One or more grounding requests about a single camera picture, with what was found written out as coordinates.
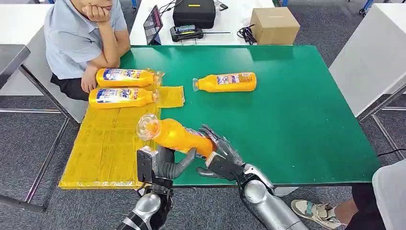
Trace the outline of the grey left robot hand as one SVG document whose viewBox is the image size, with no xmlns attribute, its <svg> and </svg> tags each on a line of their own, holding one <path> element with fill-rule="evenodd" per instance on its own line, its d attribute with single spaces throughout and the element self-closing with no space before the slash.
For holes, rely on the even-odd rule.
<svg viewBox="0 0 406 230">
<path fill-rule="evenodd" d="M 184 159 L 175 162 L 175 150 L 162 146 L 158 146 L 157 150 L 156 165 L 153 167 L 155 176 L 170 180 L 178 178 L 194 161 L 197 154 L 197 149 L 191 148 Z"/>
</svg>

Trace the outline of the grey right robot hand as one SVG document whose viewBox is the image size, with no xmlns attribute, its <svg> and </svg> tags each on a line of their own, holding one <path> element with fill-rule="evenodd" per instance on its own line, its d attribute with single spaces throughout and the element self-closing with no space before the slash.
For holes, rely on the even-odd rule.
<svg viewBox="0 0 406 230">
<path fill-rule="evenodd" d="M 199 131 L 214 143 L 216 150 L 206 159 L 205 168 L 196 168 L 197 173 L 203 177 L 222 178 L 229 181 L 234 181 L 236 177 L 242 175 L 244 162 L 230 142 L 208 125 L 203 124 Z"/>
</svg>

